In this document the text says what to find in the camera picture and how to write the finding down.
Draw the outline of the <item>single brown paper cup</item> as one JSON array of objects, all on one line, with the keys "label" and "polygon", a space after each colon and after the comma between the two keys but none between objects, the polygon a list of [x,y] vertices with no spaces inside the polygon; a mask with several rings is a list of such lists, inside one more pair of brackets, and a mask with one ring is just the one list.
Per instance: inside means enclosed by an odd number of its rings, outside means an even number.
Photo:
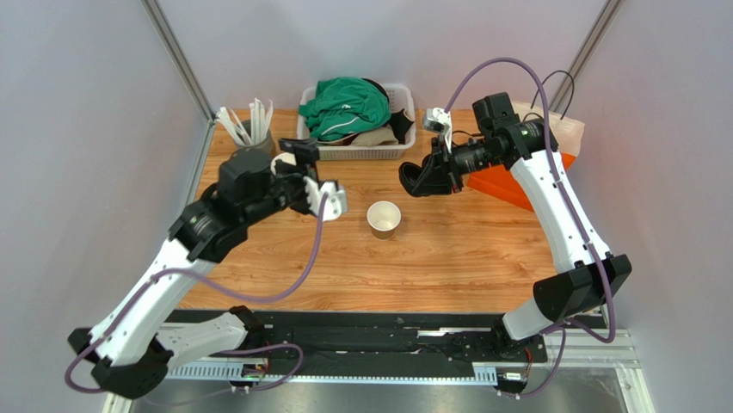
[{"label": "single brown paper cup", "polygon": [[392,238],[401,223],[401,210],[392,202],[378,201],[373,203],[366,213],[367,223],[372,234],[379,240]]}]

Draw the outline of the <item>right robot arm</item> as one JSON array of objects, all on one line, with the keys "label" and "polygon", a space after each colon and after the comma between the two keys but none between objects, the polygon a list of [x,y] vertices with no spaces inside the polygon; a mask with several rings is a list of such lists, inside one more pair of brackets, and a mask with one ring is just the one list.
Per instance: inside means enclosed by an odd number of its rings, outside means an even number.
[{"label": "right robot arm", "polygon": [[442,108],[427,110],[422,126],[435,135],[430,153],[421,164],[403,163],[399,178],[413,197],[449,195],[462,190],[463,176],[502,166],[522,188],[557,273],[535,282],[533,296],[492,326],[492,351],[512,360],[541,333],[576,325],[577,314],[610,306],[631,263],[609,249],[579,205],[548,120],[537,115],[521,120],[506,93],[474,102],[473,112],[479,138],[456,145],[451,115]]}]

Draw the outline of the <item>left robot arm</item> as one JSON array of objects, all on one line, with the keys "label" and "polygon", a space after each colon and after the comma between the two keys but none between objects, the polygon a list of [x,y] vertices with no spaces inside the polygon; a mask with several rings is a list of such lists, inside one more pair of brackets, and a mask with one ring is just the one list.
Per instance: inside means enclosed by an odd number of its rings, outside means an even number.
[{"label": "left robot arm", "polygon": [[126,297],[97,325],[70,333],[70,389],[143,398],[177,367],[211,354],[250,353],[248,341],[261,325],[245,306],[170,333],[162,326],[194,285],[217,287],[211,271],[247,240],[251,226],[288,209],[318,225],[346,211],[338,183],[318,177],[314,141],[282,139],[279,146],[291,162],[256,149],[232,153],[217,181],[183,208]]}]

